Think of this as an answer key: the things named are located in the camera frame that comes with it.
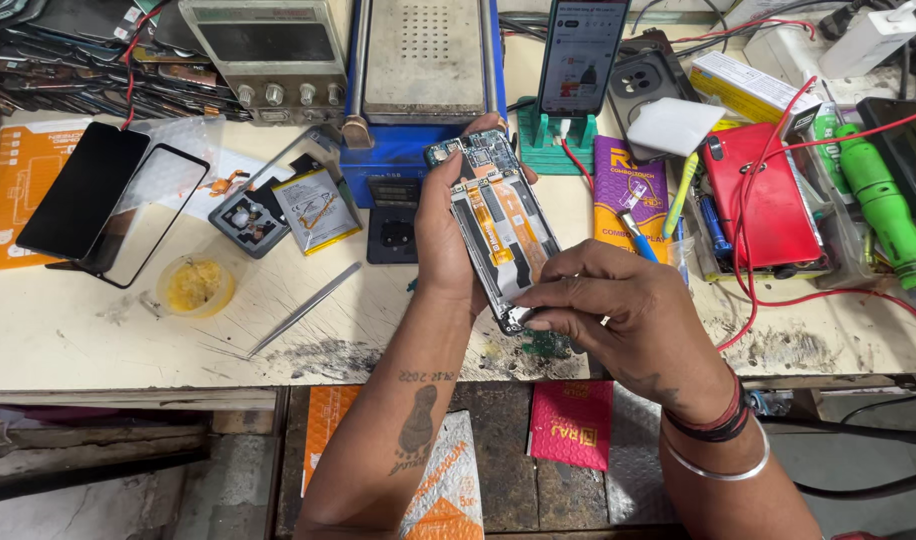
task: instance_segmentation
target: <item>footprint tattoo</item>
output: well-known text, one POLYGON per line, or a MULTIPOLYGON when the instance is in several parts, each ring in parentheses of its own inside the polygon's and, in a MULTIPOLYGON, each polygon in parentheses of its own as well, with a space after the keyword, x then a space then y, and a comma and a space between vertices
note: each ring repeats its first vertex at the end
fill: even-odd
POLYGON ((434 426, 431 422, 431 408, 438 399, 438 389, 432 384, 419 389, 415 394, 415 406, 404 421, 398 444, 408 454, 416 453, 431 441, 434 426))

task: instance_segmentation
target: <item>phone screen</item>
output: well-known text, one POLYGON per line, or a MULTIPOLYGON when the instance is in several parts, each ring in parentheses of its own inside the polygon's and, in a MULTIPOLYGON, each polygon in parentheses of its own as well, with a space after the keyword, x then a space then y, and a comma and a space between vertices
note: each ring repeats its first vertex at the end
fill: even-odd
POLYGON ((621 40, 627 0, 561 0, 545 45, 542 113, 549 117, 597 115, 621 40))
POLYGON ((151 138, 92 122, 16 240, 18 247, 84 259, 144 156, 151 138))
MULTIPOLYGON (((868 107, 874 114, 877 125, 880 126, 916 114, 916 103, 914 102, 868 99, 868 107)), ((902 167, 908 173, 903 176, 910 177, 916 186, 916 120, 894 129, 882 131, 877 136, 890 144, 895 158, 903 164, 902 167)))

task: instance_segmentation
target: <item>knob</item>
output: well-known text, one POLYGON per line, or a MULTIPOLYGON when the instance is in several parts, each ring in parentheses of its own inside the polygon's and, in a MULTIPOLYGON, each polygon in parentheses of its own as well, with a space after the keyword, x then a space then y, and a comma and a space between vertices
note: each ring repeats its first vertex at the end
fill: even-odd
POLYGON ((238 101, 245 109, 251 107, 251 99, 254 98, 254 88, 247 84, 238 84, 238 101))
POLYGON ((268 105, 272 107, 281 105, 281 102, 284 101, 284 89, 281 84, 277 82, 268 84, 265 89, 265 99, 268 100, 268 105))
POLYGON ((340 84, 332 82, 328 85, 328 103, 332 105, 340 104, 342 97, 344 97, 344 88, 340 84))
POLYGON ((312 100, 315 99, 315 94, 318 93, 318 89, 312 84, 307 82, 301 85, 301 104, 308 106, 311 104, 312 100))

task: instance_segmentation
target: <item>phone stand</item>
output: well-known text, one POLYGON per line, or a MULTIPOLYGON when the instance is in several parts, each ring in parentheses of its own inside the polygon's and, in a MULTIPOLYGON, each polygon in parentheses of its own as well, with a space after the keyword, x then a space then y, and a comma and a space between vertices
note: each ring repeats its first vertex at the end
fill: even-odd
MULTIPOLYGON (((518 102, 534 100, 524 96, 518 102)), ((538 174, 580 175, 564 149, 554 143, 560 131, 561 119, 538 114, 537 106, 525 105, 518 111, 518 133, 520 136, 521 161, 538 174)), ((594 116, 571 120, 568 130, 568 149, 584 165, 588 174, 594 174, 594 136, 598 134, 598 122, 594 116)))

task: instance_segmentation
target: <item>yellow solder paste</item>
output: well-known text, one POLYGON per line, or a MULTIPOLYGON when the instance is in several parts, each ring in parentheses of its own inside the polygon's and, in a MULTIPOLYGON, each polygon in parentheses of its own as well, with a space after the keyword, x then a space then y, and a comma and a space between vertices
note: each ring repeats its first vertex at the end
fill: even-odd
POLYGON ((197 310, 218 294, 222 267, 212 260, 183 264, 168 283, 168 304, 176 312, 197 310))

